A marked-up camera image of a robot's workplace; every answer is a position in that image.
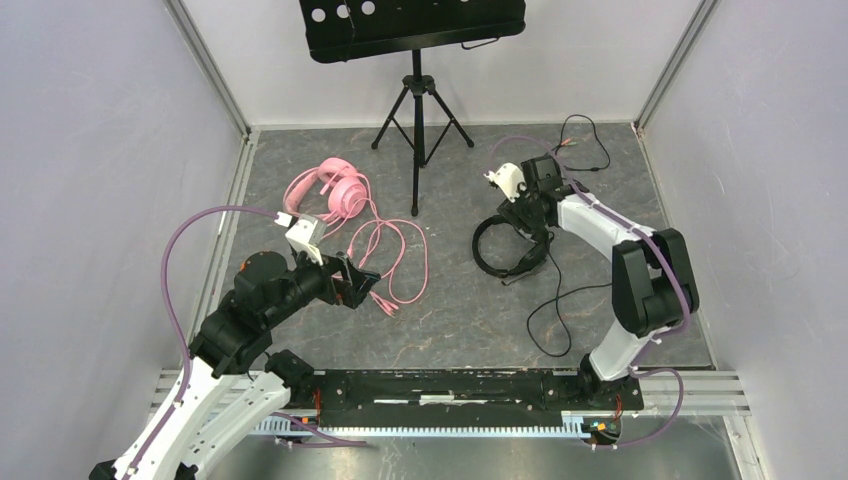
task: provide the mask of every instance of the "black music stand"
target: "black music stand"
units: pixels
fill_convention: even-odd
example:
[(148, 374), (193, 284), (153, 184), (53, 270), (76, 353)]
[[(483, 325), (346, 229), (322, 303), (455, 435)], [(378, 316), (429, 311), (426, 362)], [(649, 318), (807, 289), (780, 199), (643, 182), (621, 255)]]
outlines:
[[(394, 122), (414, 152), (412, 215), (417, 216), (419, 170), (430, 162), (451, 125), (456, 126), (469, 147), (474, 146), (436, 92), (433, 77), (422, 74), (421, 49), (517, 35), (524, 31), (524, 0), (300, 0), (300, 9), (306, 23), (309, 53), (319, 63), (412, 51), (412, 75), (403, 78), (403, 90), (371, 148), (378, 147), (389, 124)], [(411, 140), (395, 119), (395, 113), (409, 92), (415, 100)], [(425, 93), (436, 99), (449, 119), (426, 157)]]

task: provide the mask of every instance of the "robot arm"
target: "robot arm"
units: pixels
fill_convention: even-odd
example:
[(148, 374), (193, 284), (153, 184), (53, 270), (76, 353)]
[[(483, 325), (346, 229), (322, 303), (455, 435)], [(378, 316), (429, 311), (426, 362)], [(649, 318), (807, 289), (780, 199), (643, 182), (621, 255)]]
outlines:
[[(281, 216), (277, 223), (289, 226), (293, 220)], [(380, 279), (376, 273), (358, 270), (346, 255), (322, 255), (317, 243), (324, 228), (323, 222), (306, 215), (291, 226), (286, 238), (295, 253), (293, 270), (275, 252), (256, 253), (242, 264), (234, 289), (203, 321), (189, 346), (191, 378), (180, 374), (136, 442), (115, 461), (98, 464), (91, 480), (206, 478), (221, 458), (293, 394), (311, 394), (293, 392), (289, 386), (295, 383), (293, 375), (311, 367), (290, 352), (280, 352), (270, 356), (265, 372), (248, 390), (209, 421), (224, 394), (271, 346), (274, 327), (314, 299), (356, 308)], [(183, 382), (189, 382), (188, 388), (182, 401), (175, 403)], [(167, 422), (156, 432), (165, 415)], [(145, 444), (141, 461), (131, 467)]]
[[(683, 316), (666, 272), (660, 269), (652, 250), (634, 230), (644, 232), (657, 244), (680, 282), (690, 313), (698, 309), (698, 291), (680, 232), (655, 231), (629, 220), (623, 222), (629, 223), (625, 227), (622, 222), (614, 221), (611, 216), (625, 217), (604, 206), (576, 183), (582, 193), (578, 195), (571, 185), (563, 182), (559, 165), (550, 156), (527, 160), (520, 168), (504, 164), (486, 178), (507, 197), (498, 207), (498, 213), (513, 227), (534, 239), (546, 235), (548, 228), (561, 228), (585, 240), (612, 264), (616, 321), (601, 344), (580, 364), (578, 375), (584, 395), (593, 396), (620, 387), (645, 345), (655, 335), (677, 325)], [(475, 235), (475, 251), (478, 238)], [(546, 248), (541, 256), (536, 256), (544, 258), (545, 254)]]

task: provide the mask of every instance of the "gray floor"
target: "gray floor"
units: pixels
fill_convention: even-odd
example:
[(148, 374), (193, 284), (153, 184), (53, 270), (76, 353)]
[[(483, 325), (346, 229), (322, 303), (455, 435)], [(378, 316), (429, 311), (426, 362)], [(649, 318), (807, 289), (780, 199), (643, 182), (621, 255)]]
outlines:
[[(664, 420), (627, 419), (630, 438)], [(289, 451), (270, 438), (248, 437), (210, 480), (249, 478), (380, 479), (738, 479), (721, 418), (680, 418), (642, 448), (592, 453), (563, 439), (372, 438), (368, 448)]]
[[(602, 164), (604, 157), (591, 140), (591, 127), (576, 124), (568, 128), (568, 136), (578, 141), (565, 149), (571, 164)], [(503, 162), (519, 163), (540, 154), (533, 145), (518, 142), (504, 145), (494, 159), (489, 159), (492, 145), (508, 134), (555, 141), (559, 126), (478, 126), (467, 130), (476, 148), (469, 149), (452, 131), (430, 166), (421, 172), (421, 213), (417, 221), (426, 229), (430, 252), (430, 283), (422, 299), (403, 306), (394, 318), (370, 300), (355, 311), (315, 302), (275, 330), (271, 350), (291, 349), (317, 368), (574, 367), (598, 345), (613, 321), (608, 289), (580, 293), (561, 303), (574, 346), (566, 357), (550, 358), (531, 343), (525, 319), (536, 306), (553, 297), (557, 279), (553, 265), (547, 262), (538, 274), (503, 287), (499, 280), (481, 272), (471, 258), (475, 227), (494, 214), (503, 200), (482, 174)], [(612, 166), (602, 172), (578, 174), (577, 178), (620, 213), (645, 225), (663, 227), (665, 221), (650, 173), (630, 126), (602, 124), (598, 130), (612, 156)], [(327, 157), (339, 156), (371, 179), (381, 216), (409, 219), (412, 151), (394, 129), (386, 134), (379, 150), (372, 150), (375, 134), (375, 129), (263, 132), (245, 205), (280, 209), (283, 192), (297, 174)], [(437, 129), (427, 129), (431, 143), (437, 135)], [(316, 186), (307, 195), (302, 212), (327, 210), (326, 197), (318, 195), (318, 190)], [(322, 250), (345, 250), (356, 226), (371, 218), (368, 212), (348, 222), (340, 234), (322, 243)], [(409, 254), (394, 283), (400, 298), (414, 295), (422, 279), (422, 241), (413, 232), (405, 229)], [(269, 225), (262, 217), (241, 215), (226, 288), (232, 288), (232, 276), (250, 254), (259, 250), (288, 252), (283, 235), (279, 227)], [(385, 237), (367, 268), (383, 272), (393, 262), (399, 242), (393, 235)], [(503, 266), (511, 266), (527, 250), (509, 227), (490, 229), (483, 242), (484, 256), (491, 259), (490, 263)], [(358, 242), (354, 259), (361, 256), (364, 243), (364, 239)], [(565, 274), (563, 291), (609, 280), (606, 259), (576, 237), (558, 235), (552, 252)], [(375, 291), (385, 294), (386, 281)], [(533, 330), (543, 345), (561, 351), (567, 340), (553, 309), (540, 311), (533, 320)], [(645, 361), (646, 365), (671, 366), (709, 363), (699, 328), (656, 347)]]

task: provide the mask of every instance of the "headphone ear cup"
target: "headphone ear cup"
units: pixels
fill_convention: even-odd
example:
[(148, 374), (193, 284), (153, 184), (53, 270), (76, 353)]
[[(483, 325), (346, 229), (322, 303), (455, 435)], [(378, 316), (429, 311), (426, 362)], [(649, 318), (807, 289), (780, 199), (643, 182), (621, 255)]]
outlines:
[(331, 212), (337, 212), (342, 218), (353, 218), (365, 208), (366, 198), (368, 191), (359, 178), (344, 177), (333, 187), (327, 203)]
[(545, 260), (545, 255), (547, 255), (547, 253), (548, 246), (546, 244), (536, 244), (536, 246), (531, 248), (529, 252), (525, 253), (524, 256), (521, 257), (521, 260), (518, 261), (518, 265), (510, 270), (510, 276), (521, 275), (522, 273), (533, 270), (537, 265)]

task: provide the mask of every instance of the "pink headphones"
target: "pink headphones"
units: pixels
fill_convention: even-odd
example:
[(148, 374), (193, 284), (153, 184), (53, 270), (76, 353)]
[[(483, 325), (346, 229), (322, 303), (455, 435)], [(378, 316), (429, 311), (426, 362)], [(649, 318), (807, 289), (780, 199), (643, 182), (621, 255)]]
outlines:
[[(372, 290), (369, 293), (371, 298), (373, 298), (377, 303), (377, 306), (386, 312), (387, 315), (394, 316), (394, 312), (400, 308), (398, 304), (409, 305), (421, 298), (421, 295), (424, 294), (424, 289), (427, 288), (427, 281), (430, 275), (430, 267), (427, 260), (427, 236), (424, 234), (424, 231), (421, 230), (421, 227), (409, 220), (402, 220), (399, 218), (380, 218), (377, 214), (377, 204), (374, 203), (371, 196), (371, 184), (368, 181), (368, 177), (359, 173), (353, 165), (336, 157), (324, 160), (318, 167), (310, 168), (292, 180), (292, 183), (289, 184), (288, 188), (286, 188), (286, 193), (283, 195), (283, 209), (287, 213), (297, 215), (297, 208), (300, 206), (300, 202), (303, 200), (303, 197), (306, 196), (306, 192), (309, 191), (312, 185), (315, 184), (315, 180), (317, 179), (321, 179), (321, 181), (324, 182), (324, 187), (321, 188), (321, 195), (327, 193), (327, 189), (333, 189), (330, 192), (330, 197), (327, 199), (327, 205), (330, 207), (330, 212), (317, 216), (321, 220), (327, 222), (327, 225), (332, 225), (336, 222), (339, 223), (339, 225), (333, 230), (325, 233), (324, 237), (329, 237), (333, 233), (337, 232), (344, 226), (348, 219), (359, 215), (359, 212), (365, 208), (366, 203), (371, 206), (371, 211), (374, 213), (375, 217), (374, 220), (369, 220), (360, 226), (359, 229), (356, 230), (356, 233), (353, 234), (353, 238), (350, 239), (350, 244), (347, 247), (347, 254), (353, 257), (353, 244), (356, 237), (365, 229), (365, 227), (373, 226), (373, 231), (368, 239), (368, 247), (365, 254), (362, 256), (362, 259), (359, 261), (360, 267), (365, 264), (371, 253), (373, 253), (377, 248), (377, 243), (380, 241), (380, 231), (383, 227), (392, 230), (400, 237), (401, 246), (397, 259), (395, 259), (395, 263), (392, 265), (392, 268), (382, 275), (383, 278), (388, 279), (386, 283), (388, 283), (389, 287), (389, 297), (391, 297), (394, 302), (381, 297)], [(421, 242), (424, 246), (424, 282), (421, 284), (421, 290), (419, 290), (418, 293), (410, 300), (402, 300), (396, 297), (392, 291), (395, 271), (406, 253), (406, 239), (403, 236), (403, 232), (401, 232), (398, 227), (399, 225), (409, 225), (418, 230), (418, 233), (421, 235)]]
[(306, 192), (315, 184), (315, 180), (324, 182), (321, 195), (332, 188), (327, 199), (330, 212), (318, 215), (327, 223), (334, 223), (339, 219), (353, 218), (365, 208), (368, 203), (368, 190), (360, 181), (362, 174), (350, 163), (341, 158), (330, 157), (321, 165), (301, 173), (286, 189), (283, 195), (283, 207), (287, 213), (297, 215), (297, 208)]

